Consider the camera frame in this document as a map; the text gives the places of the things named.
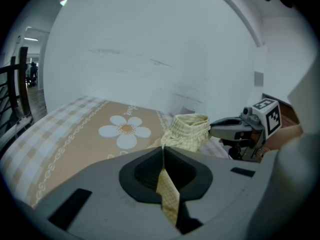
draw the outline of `white wall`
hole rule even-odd
[[[250,32],[255,45],[263,45],[261,35],[262,18],[255,4],[251,0],[224,0],[242,20]]]
[[[48,43],[49,34],[43,33],[42,44],[39,54],[39,65],[38,65],[38,89],[44,88],[44,65],[45,65],[45,54]]]
[[[90,95],[234,116],[253,87],[255,53],[223,0],[68,0],[46,48],[45,101],[48,112]]]
[[[318,39],[302,17],[264,19],[267,46],[263,92],[290,104],[288,95],[314,63]]]

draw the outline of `person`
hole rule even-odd
[[[31,62],[31,68],[30,68],[30,79],[31,79],[31,85],[36,85],[36,73],[37,73],[37,67],[34,62]]]
[[[25,76],[30,77],[30,69],[31,69],[31,65],[30,64],[26,64],[26,70],[25,70]]]
[[[264,146],[270,150],[279,150],[289,141],[301,137],[303,133],[300,124],[281,128],[265,142]]]

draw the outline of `black rectangle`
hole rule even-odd
[[[247,169],[243,169],[243,168],[239,168],[239,167],[232,168],[230,170],[230,172],[233,172],[236,174],[241,174],[241,175],[248,176],[248,177],[253,177],[255,175],[255,171],[247,170]]]
[[[58,228],[67,230],[91,194],[89,190],[78,188],[48,220]]]

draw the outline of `wooden floor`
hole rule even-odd
[[[27,88],[27,93],[33,120],[37,122],[47,114],[44,90],[35,86]]]

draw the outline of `white flower print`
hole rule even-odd
[[[114,125],[105,125],[100,127],[99,134],[105,138],[119,136],[116,144],[120,149],[128,150],[137,145],[137,138],[148,138],[151,131],[147,127],[139,126],[142,120],[139,117],[131,117],[127,120],[121,115],[113,115],[110,117],[110,122]]]

